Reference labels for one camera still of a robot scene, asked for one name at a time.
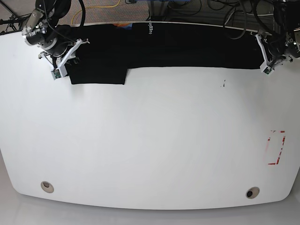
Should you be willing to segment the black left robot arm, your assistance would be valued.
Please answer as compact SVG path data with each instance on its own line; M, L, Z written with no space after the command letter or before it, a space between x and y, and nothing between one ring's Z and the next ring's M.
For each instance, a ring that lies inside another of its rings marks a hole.
M300 57L300 2L298 0L273 0L273 17L280 30L269 29L257 14L259 1L253 3L253 14L263 28L255 37L263 56L261 72L271 75L277 66L293 62Z

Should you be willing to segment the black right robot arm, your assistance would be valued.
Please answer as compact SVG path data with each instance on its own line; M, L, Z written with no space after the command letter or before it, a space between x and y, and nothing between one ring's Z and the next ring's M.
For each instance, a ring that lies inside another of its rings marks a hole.
M54 79L68 75L65 65L71 62L77 64L76 50L89 43L88 39L71 37L69 25L58 25L70 8L70 0L37 0L22 29L26 44L43 50L38 58L48 63Z

